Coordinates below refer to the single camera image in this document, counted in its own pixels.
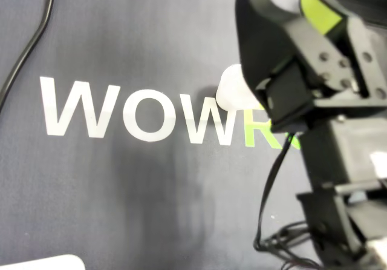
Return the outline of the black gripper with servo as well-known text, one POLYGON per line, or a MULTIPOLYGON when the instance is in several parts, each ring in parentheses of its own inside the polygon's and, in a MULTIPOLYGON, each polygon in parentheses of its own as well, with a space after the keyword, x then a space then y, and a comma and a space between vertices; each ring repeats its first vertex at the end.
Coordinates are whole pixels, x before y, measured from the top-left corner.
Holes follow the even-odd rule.
POLYGON ((386 39, 338 0, 236 0, 244 79, 273 131, 310 130, 324 119, 386 109, 386 39))

